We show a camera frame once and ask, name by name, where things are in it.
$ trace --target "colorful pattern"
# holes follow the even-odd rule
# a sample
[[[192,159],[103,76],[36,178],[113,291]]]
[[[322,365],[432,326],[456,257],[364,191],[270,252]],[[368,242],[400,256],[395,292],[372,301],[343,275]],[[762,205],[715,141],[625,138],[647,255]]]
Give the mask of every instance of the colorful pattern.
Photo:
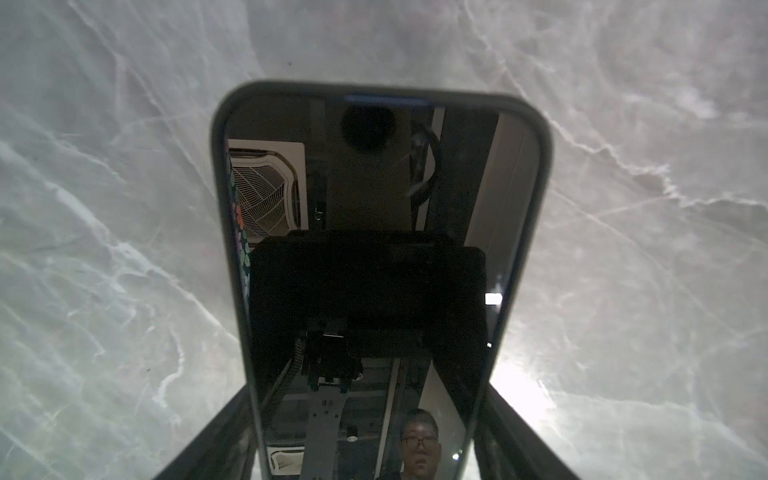
[[[248,317],[248,296],[250,294],[250,256],[248,255],[248,239],[245,234],[245,225],[243,224],[243,214],[240,211],[240,205],[237,203],[237,186],[235,185],[235,174],[232,170],[232,161],[227,154],[227,166],[230,170],[230,202],[232,205],[231,214],[237,219],[235,224],[235,250],[237,251],[237,263],[240,270],[240,285],[243,287],[243,300],[245,301],[245,314]]]

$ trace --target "ceiling air conditioner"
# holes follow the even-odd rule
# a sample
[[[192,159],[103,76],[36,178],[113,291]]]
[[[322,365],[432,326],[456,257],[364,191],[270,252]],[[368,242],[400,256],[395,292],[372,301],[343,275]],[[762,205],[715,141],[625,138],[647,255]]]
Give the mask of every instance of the ceiling air conditioner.
[[[306,229],[303,144],[230,140],[230,159],[248,243]]]
[[[300,475],[304,447],[266,447],[272,475]]]

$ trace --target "black frame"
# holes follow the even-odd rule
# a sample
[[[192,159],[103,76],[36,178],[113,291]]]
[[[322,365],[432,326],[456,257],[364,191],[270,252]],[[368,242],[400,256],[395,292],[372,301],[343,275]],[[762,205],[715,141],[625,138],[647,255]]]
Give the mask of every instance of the black frame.
[[[525,120],[528,126],[534,131],[538,141],[539,152],[541,155],[539,167],[536,173],[536,179],[528,204],[528,211],[525,215],[523,228],[515,251],[515,258],[512,263],[510,277],[503,293],[503,300],[499,310],[499,321],[496,324],[493,334],[490,361],[486,366],[481,384],[490,386],[491,372],[498,356],[498,349],[501,344],[499,339],[503,336],[506,327],[506,319],[514,303],[515,295],[518,290],[518,284],[522,277],[525,267],[525,260],[528,256],[528,250],[531,246],[538,214],[541,209],[541,203],[544,198],[544,192],[547,187],[552,162],[552,142],[547,121],[531,105],[522,99],[500,94],[482,94],[471,92],[451,92],[451,91],[430,91],[417,90],[410,88],[384,88],[376,86],[366,86],[359,84],[320,84],[320,83],[299,83],[292,81],[255,81],[244,84],[231,91],[219,105],[214,115],[211,132],[210,146],[211,157],[214,163],[214,177],[217,187],[219,200],[219,215],[221,217],[221,227],[223,230],[224,248],[227,252],[230,283],[237,316],[237,327],[241,338],[241,347],[243,352],[243,361],[245,363],[245,373],[247,388],[250,394],[251,409],[253,411],[253,421],[256,427],[256,437],[261,447],[261,472],[265,480],[271,478],[271,470],[266,459],[266,449],[263,448],[263,431],[261,429],[261,418],[259,409],[259,400],[254,387],[253,364],[250,361],[250,343],[251,333],[250,324],[245,317],[245,305],[243,301],[243,290],[240,282],[240,271],[238,267],[237,252],[235,248],[234,223],[230,215],[230,193],[229,193],[229,172],[226,165],[226,126],[233,112],[246,99],[254,95],[280,94],[296,96],[318,96],[318,97],[339,97],[347,95],[376,96],[388,98],[412,98],[417,101],[426,101],[429,104],[439,106],[463,106],[470,108],[487,108],[503,113],[517,115]],[[472,417],[467,425],[467,440],[463,452],[468,451],[469,441],[475,432],[478,423],[478,417],[485,398],[485,391],[481,390],[475,400]],[[465,455],[462,456],[457,467],[456,478],[463,473],[465,467]]]

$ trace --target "air conditioner vent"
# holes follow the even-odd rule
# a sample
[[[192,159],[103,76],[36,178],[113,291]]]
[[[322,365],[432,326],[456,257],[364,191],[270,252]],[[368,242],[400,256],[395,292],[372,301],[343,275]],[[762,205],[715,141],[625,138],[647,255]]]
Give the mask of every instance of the air conditioner vent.
[[[304,447],[267,447],[272,475],[300,475]]]

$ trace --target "smartphone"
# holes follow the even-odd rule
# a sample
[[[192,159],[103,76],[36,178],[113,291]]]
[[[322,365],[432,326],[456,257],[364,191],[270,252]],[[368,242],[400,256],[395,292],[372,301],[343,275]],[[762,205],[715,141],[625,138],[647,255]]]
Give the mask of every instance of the smartphone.
[[[460,478],[499,401],[544,118],[507,96],[254,82],[210,140],[247,384],[161,477]]]

